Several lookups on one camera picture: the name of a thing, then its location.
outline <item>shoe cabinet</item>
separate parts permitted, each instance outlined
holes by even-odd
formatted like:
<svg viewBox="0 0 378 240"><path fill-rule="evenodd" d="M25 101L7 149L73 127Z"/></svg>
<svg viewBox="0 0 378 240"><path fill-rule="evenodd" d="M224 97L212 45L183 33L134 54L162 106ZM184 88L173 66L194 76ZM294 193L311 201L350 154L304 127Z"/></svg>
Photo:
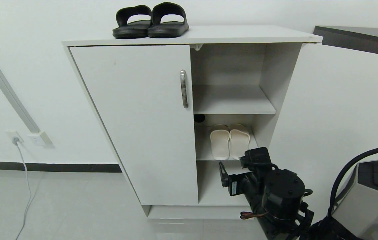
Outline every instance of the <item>shoe cabinet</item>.
<svg viewBox="0 0 378 240"><path fill-rule="evenodd" d="M369 146L358 137L378 144L366 134L378 127L378 55L321 41L278 26L191 26L179 38L63 46L148 218L233 219L249 207L221 186L211 126L248 127L250 148L268 147L298 173L318 209L341 167Z"/></svg>

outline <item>wall socket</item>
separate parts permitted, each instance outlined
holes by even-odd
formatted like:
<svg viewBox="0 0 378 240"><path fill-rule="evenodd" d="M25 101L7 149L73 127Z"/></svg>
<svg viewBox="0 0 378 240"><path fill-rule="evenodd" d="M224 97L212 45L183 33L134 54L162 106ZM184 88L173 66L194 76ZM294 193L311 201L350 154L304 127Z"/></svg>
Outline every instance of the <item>wall socket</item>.
<svg viewBox="0 0 378 240"><path fill-rule="evenodd" d="M17 133L16 130L5 130L6 135L10 138L12 141L14 137L19 138L20 143L23 143L23 138L20 137L20 135Z"/></svg>
<svg viewBox="0 0 378 240"><path fill-rule="evenodd" d="M32 141L32 143L37 146L52 145L51 140L48 138L47 134L44 131L28 134L28 137Z"/></svg>

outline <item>metal handle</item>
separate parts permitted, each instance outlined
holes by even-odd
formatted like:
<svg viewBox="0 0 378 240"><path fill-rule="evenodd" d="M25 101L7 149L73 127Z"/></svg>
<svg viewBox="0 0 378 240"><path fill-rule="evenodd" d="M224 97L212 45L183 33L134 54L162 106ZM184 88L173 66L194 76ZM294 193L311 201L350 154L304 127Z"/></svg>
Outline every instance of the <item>metal handle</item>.
<svg viewBox="0 0 378 240"><path fill-rule="evenodd" d="M182 88L183 108L188 108L188 94L186 91L186 71L180 71L180 86Z"/></svg>

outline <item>white wall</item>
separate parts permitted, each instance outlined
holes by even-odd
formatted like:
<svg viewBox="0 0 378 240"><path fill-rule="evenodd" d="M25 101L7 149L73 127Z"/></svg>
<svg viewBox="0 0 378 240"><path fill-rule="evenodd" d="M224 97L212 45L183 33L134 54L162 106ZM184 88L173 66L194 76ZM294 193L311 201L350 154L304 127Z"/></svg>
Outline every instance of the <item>white wall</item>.
<svg viewBox="0 0 378 240"><path fill-rule="evenodd" d="M116 27L115 13L153 0L0 0L0 68L54 148L34 146L0 91L0 161L20 161L4 134L24 138L28 162L116 163L61 47ZM175 0L191 25L274 24L305 32L315 25L378 27L378 1Z"/></svg>

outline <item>open cabinet door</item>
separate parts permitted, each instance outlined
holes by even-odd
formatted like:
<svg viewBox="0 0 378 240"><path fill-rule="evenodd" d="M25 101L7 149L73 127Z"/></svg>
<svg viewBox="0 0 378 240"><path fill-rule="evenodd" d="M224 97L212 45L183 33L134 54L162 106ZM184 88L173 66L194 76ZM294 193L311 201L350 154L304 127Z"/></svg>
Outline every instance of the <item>open cabinet door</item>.
<svg viewBox="0 0 378 240"><path fill-rule="evenodd" d="M304 44L270 143L272 162L313 189L315 220L343 166L378 147L378 54ZM368 158L378 159L378 155Z"/></svg>
<svg viewBox="0 0 378 240"><path fill-rule="evenodd" d="M189 46L71 53L140 203L198 204Z"/></svg>

